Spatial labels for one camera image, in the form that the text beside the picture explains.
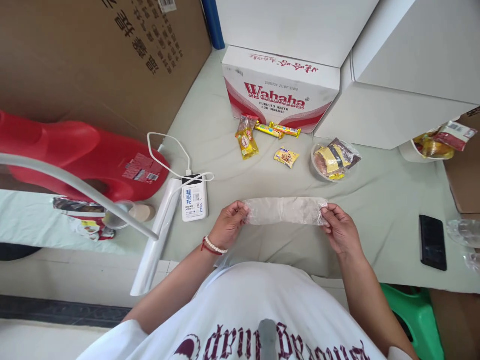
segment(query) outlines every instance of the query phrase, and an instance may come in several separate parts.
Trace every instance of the bracelet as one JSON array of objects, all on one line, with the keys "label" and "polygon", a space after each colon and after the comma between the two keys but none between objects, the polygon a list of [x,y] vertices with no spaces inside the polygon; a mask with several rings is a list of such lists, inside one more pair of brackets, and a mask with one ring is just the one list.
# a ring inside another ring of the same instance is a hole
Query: bracelet
[{"label": "bracelet", "polygon": [[215,245],[213,245],[208,236],[205,236],[205,237],[203,238],[203,240],[208,244],[209,247],[211,247],[211,248],[212,248],[213,250],[215,250],[217,253],[226,254],[226,253],[228,252],[228,250],[222,250],[222,249],[216,247]]},{"label": "bracelet", "polygon": [[220,252],[216,252],[216,251],[213,251],[212,249],[210,249],[207,245],[205,245],[205,238],[203,238],[203,241],[201,242],[201,248],[200,248],[200,251],[203,251],[204,248],[211,254],[214,254],[214,255],[218,255],[218,256],[222,256],[223,254],[220,253]]}]

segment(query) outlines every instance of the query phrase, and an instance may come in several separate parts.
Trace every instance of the hand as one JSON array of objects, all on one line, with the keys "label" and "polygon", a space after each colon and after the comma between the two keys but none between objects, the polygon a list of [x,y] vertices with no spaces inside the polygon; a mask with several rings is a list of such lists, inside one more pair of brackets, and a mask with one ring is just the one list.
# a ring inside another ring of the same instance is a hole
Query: hand
[{"label": "hand", "polygon": [[330,245],[339,257],[363,257],[360,235],[353,219],[336,204],[329,203],[321,209],[321,214],[328,222],[321,226]]},{"label": "hand", "polygon": [[221,211],[208,239],[217,248],[228,250],[237,240],[249,212],[249,207],[241,201],[227,206]]}]

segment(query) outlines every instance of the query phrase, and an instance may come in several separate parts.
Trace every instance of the white t-shirt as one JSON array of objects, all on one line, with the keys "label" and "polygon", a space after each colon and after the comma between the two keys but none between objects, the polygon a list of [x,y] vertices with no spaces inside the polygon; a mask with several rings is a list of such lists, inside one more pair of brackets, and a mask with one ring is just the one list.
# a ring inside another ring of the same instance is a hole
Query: white t-shirt
[{"label": "white t-shirt", "polygon": [[[130,320],[78,360],[260,360],[258,329],[264,319],[274,321],[278,360],[385,359],[350,314],[304,271],[245,262],[216,270],[196,297],[150,336]],[[392,347],[388,360],[411,358]]]}]

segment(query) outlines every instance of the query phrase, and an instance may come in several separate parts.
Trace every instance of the charging cable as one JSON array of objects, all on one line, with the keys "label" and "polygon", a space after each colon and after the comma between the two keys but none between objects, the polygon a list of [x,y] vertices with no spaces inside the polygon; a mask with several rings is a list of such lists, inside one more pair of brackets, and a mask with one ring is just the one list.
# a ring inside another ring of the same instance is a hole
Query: charging cable
[{"label": "charging cable", "polygon": [[[186,170],[186,175],[187,176],[181,176],[181,175],[178,175],[175,171],[173,171],[171,168],[169,168],[168,166],[166,166],[163,162],[161,162],[160,160],[158,160],[155,155],[154,155],[154,152],[152,151],[152,142],[150,140],[150,135],[160,135],[160,136],[164,136],[166,138],[170,138],[170,139],[173,139],[175,140],[178,145],[180,145],[181,149],[183,150],[183,152],[185,153],[187,159],[188,159],[188,168]],[[181,189],[183,189],[184,187],[186,187],[187,185],[189,185],[190,183],[192,183],[193,181],[195,180],[200,180],[201,182],[211,182],[213,179],[215,179],[215,175],[212,173],[212,172],[204,172],[204,173],[201,173],[200,175],[197,175],[195,177],[189,177],[192,175],[192,169],[190,167],[191,165],[191,160],[190,160],[190,156],[189,154],[187,153],[187,151],[185,150],[185,148],[183,147],[183,145],[180,143],[180,141],[178,141],[177,138],[173,137],[173,136],[170,136],[170,135],[166,135],[166,134],[162,134],[162,133],[159,133],[159,132],[149,132],[147,135],[146,135],[146,139],[147,139],[147,142],[148,142],[148,151],[150,152],[150,156],[153,160],[155,160],[157,163],[159,163],[161,166],[163,166],[165,169],[167,169],[169,172],[171,172],[173,175],[175,175],[176,177],[180,178],[180,179],[188,179],[188,181],[184,184],[182,184],[181,186],[179,186],[177,189],[175,189],[171,194],[175,194],[177,191],[180,191]],[[172,196],[170,195],[170,197],[168,198],[167,200],[167,203],[166,203],[166,209],[169,208],[170,206],[170,202],[172,201]],[[160,224],[163,224],[164,220],[165,220],[165,217],[167,216],[167,212],[165,211],[163,213],[163,216],[161,218],[161,221],[160,221]]]}]

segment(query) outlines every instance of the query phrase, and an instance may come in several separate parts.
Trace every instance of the white power bank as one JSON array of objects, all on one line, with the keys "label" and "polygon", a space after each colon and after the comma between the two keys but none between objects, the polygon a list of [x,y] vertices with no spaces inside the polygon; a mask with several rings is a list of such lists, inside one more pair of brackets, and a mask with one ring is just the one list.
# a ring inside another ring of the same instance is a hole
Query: white power bank
[{"label": "white power bank", "polygon": [[[197,177],[200,174],[188,175],[188,178]],[[205,176],[192,181],[190,184],[181,189],[181,217],[184,222],[188,223],[195,220],[205,219],[209,216],[209,201],[207,197],[207,183]],[[189,180],[182,179],[182,184]]]}]

